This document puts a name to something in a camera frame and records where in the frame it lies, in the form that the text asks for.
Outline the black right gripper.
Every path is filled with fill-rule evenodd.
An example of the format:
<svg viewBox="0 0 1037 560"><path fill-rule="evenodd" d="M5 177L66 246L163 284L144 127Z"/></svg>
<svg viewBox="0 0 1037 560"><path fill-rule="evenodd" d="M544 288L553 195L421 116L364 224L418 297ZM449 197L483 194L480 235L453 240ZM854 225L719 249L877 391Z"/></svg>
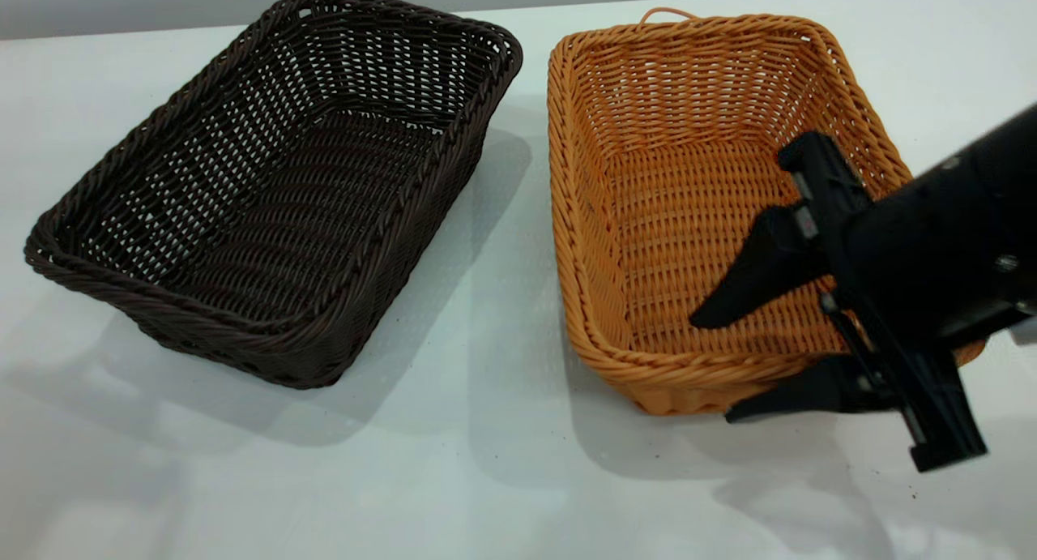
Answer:
<svg viewBox="0 0 1037 560"><path fill-rule="evenodd" d="M822 133L778 161L809 208L760 212L689 323L729 327L830 272L885 380L848 354L826 357L723 419L889 412L899 398L918 471L985 455L954 353L1035 315L1035 132L990 131L882 199Z"/></svg>

